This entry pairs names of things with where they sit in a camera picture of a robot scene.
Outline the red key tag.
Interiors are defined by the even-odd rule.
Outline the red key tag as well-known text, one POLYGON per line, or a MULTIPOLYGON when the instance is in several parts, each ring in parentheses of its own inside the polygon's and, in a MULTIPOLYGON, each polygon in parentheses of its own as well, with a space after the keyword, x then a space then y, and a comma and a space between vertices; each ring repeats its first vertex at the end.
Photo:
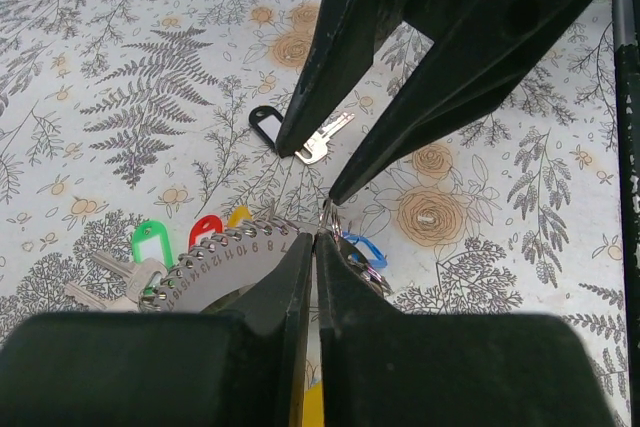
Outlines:
POLYGON ((188 246, 193 247, 198 245, 202 239, 210 237, 215 233, 221 233, 223 228, 223 222, 217 215, 209 214, 203 216, 192 226, 188 246))

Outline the blue tagged key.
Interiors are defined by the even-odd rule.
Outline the blue tagged key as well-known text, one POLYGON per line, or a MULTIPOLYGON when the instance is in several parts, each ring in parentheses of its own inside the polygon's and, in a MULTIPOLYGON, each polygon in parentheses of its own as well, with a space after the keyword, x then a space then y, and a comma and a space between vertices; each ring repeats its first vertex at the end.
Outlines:
POLYGON ((374 269, 379 270, 387 267, 386 256, 369 238, 347 231, 343 232, 343 238, 358 249, 374 269))

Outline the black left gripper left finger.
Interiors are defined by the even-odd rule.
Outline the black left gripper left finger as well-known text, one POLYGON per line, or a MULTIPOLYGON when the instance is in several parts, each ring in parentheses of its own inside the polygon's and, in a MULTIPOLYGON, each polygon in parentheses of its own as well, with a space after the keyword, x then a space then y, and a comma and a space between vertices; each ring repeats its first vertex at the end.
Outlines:
POLYGON ((5 426, 298 426, 313 238, 199 313, 46 313, 1 352, 5 426))

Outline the black key fob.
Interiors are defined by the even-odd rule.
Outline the black key fob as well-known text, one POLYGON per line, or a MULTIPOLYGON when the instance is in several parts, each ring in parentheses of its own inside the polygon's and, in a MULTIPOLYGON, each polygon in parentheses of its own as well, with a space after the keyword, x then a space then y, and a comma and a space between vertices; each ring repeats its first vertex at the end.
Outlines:
POLYGON ((276 151, 275 143, 282 121, 282 114, 268 105, 255 107, 248 118, 250 127, 272 151, 276 151))

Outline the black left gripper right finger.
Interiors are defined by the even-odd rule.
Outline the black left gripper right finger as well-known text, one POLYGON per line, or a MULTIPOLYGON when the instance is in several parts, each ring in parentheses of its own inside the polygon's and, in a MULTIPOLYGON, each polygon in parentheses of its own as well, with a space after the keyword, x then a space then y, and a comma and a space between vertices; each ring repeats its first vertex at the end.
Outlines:
POLYGON ((329 426, 609 426, 577 334, 538 314, 405 314, 315 242, 329 426))

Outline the silver key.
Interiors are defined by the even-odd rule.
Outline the silver key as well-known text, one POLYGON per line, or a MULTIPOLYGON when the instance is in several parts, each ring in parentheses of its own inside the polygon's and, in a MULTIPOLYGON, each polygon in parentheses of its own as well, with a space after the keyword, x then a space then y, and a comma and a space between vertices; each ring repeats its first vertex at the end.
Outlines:
POLYGON ((317 130, 295 153, 305 165, 312 165, 328 155, 328 143, 331 138, 355 117, 354 113, 343 112, 335 120, 317 130))
POLYGON ((115 300, 97 296, 76 282, 64 286, 64 294, 93 311, 138 312, 141 295, 166 274, 165 266, 148 258, 140 263, 120 262, 104 251, 97 251, 91 259, 124 282, 124 295, 115 300))

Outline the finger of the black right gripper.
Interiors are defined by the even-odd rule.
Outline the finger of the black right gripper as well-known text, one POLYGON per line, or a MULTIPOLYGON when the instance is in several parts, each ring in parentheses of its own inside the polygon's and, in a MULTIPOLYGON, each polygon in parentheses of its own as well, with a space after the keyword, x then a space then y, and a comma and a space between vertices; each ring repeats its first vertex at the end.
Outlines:
POLYGON ((496 108, 592 0, 465 0, 330 190, 340 205, 400 157, 496 108))
POLYGON ((288 157, 301 149, 373 63, 404 20, 409 0, 321 0, 311 46, 275 141, 288 157))

